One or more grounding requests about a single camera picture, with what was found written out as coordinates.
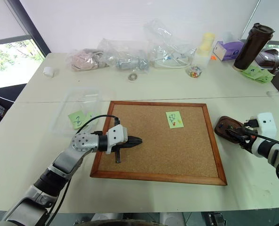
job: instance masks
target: green sticky note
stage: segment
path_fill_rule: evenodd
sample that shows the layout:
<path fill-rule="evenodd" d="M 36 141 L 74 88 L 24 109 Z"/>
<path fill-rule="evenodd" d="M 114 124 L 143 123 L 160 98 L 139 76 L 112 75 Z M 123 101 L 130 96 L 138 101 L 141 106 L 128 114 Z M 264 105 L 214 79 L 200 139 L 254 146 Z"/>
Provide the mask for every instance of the green sticky note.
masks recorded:
<path fill-rule="evenodd" d="M 262 76 L 262 74 L 260 74 L 261 72 L 261 68 L 258 66 L 254 66 L 254 65 L 250 65 L 245 71 L 243 71 L 242 73 L 251 78 L 251 79 L 256 79 Z"/>
<path fill-rule="evenodd" d="M 266 77 L 273 77 L 273 76 L 275 76 L 274 74 L 270 73 L 270 72 L 269 72 L 268 70 L 266 70 L 266 69 L 261 70 L 261 74 L 262 74 L 263 76 L 266 76 Z"/>
<path fill-rule="evenodd" d="M 81 110 L 70 114 L 68 117 L 72 122 L 74 129 L 80 128 L 85 123 L 85 115 Z"/>
<path fill-rule="evenodd" d="M 85 122 L 89 121 L 90 119 L 93 118 L 93 113 L 92 112 L 88 112 L 87 115 L 85 116 Z"/>
<path fill-rule="evenodd" d="M 270 76 L 262 76 L 260 78 L 257 78 L 256 81 L 259 81 L 261 83 L 267 83 L 270 82 L 273 79 L 273 77 Z"/>
<path fill-rule="evenodd" d="M 171 129 L 183 127 L 180 112 L 166 112 L 166 115 Z"/>

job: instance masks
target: cork board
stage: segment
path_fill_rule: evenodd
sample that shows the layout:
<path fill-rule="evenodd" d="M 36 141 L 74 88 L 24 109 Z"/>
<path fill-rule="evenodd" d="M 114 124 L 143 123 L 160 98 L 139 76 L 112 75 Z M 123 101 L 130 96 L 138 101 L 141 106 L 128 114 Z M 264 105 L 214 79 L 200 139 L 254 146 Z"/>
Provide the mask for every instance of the cork board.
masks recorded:
<path fill-rule="evenodd" d="M 169 128 L 166 112 L 179 111 L 183 128 Z M 96 154 L 91 177 L 227 185 L 206 104 L 111 101 L 129 136 L 143 143 L 115 154 Z M 106 133 L 114 126 L 107 118 Z"/>

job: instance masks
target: metal washer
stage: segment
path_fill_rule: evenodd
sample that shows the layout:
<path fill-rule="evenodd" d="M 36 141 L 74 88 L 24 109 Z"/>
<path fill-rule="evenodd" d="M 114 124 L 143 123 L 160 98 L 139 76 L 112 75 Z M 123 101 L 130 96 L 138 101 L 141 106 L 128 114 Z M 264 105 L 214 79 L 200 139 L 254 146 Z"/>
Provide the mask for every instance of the metal washer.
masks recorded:
<path fill-rule="evenodd" d="M 138 75 L 136 73 L 132 73 L 128 76 L 129 81 L 134 81 L 138 78 Z"/>

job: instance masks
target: wooden frame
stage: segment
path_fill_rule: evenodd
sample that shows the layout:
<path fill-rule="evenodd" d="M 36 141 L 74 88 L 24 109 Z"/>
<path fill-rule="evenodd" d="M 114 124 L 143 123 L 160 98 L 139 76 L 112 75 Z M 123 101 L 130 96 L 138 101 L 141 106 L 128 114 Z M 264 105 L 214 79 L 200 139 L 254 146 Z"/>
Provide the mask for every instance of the wooden frame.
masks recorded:
<path fill-rule="evenodd" d="M 191 103 L 160 103 L 160 102 L 130 102 L 130 101 L 111 101 L 107 114 L 112 114 L 114 105 L 153 105 L 153 106 L 189 106 L 201 107 L 203 110 L 207 132 L 210 138 L 210 143 L 213 151 L 214 161 L 217 168 L 218 177 L 196 177 L 187 175 L 170 175 L 170 174 L 154 174 L 154 173 L 136 173 L 136 172 L 115 172 L 115 171 L 101 171 L 98 169 L 102 157 L 102 152 L 97 152 L 95 160 L 91 169 L 90 176 L 94 178 L 116 178 L 116 179 L 136 179 L 136 180 L 151 180 L 164 182 L 180 182 L 193 184 L 208 184 L 208 185 L 227 185 L 224 174 L 222 162 L 220 159 L 217 143 L 213 133 L 213 128 L 206 104 L 191 104 Z M 110 125 L 110 118 L 108 117 L 103 127 L 105 134 Z"/>

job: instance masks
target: plastic packaging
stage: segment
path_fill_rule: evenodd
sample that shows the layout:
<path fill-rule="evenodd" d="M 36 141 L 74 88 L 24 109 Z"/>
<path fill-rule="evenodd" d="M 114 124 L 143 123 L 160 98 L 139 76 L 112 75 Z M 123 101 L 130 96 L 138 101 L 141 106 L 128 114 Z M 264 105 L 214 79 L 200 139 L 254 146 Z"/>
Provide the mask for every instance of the plastic packaging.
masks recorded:
<path fill-rule="evenodd" d="M 132 72 L 149 70 L 146 43 L 103 39 L 98 48 L 104 51 L 101 60 L 109 66 Z"/>
<path fill-rule="evenodd" d="M 149 60 L 154 67 L 184 68 L 191 64 L 196 49 L 173 37 L 162 22 L 152 20 L 144 29 L 150 42 Z"/>
<path fill-rule="evenodd" d="M 106 67 L 107 64 L 101 60 L 103 51 L 98 49 L 84 48 L 72 52 L 67 57 L 67 62 L 74 71 L 87 71 Z"/>
<path fill-rule="evenodd" d="M 90 87 L 69 89 L 50 124 L 50 130 L 59 135 L 74 135 L 76 130 L 74 130 L 68 115 L 79 110 L 82 110 L 85 115 L 91 113 L 93 117 L 100 115 L 97 89 Z M 97 121 L 94 120 L 89 123 L 82 131 L 88 132 L 91 129 L 95 129 Z"/>

